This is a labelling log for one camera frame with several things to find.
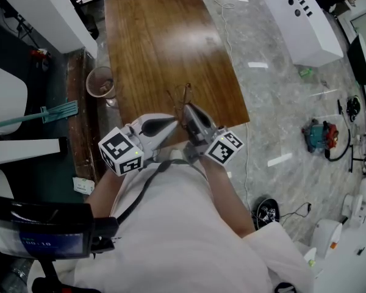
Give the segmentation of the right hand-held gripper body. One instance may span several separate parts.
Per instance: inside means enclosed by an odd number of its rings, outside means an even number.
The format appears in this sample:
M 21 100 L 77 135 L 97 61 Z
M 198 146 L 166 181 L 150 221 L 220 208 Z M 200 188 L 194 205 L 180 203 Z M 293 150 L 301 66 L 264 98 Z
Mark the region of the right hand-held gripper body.
M 184 148 L 184 155 L 192 163 L 205 156 L 225 166 L 243 147 L 242 140 L 234 132 L 222 126 L 207 137 L 201 134 L 192 137 Z

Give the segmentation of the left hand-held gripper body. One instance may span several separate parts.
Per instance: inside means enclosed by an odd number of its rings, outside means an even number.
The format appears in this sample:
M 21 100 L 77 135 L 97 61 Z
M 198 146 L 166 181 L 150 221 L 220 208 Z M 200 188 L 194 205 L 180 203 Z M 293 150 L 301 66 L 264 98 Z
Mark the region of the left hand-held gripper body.
M 98 143 L 104 162 L 118 176 L 143 168 L 153 157 L 156 138 L 145 136 L 143 125 L 149 116 L 141 116 L 121 129 L 114 127 Z

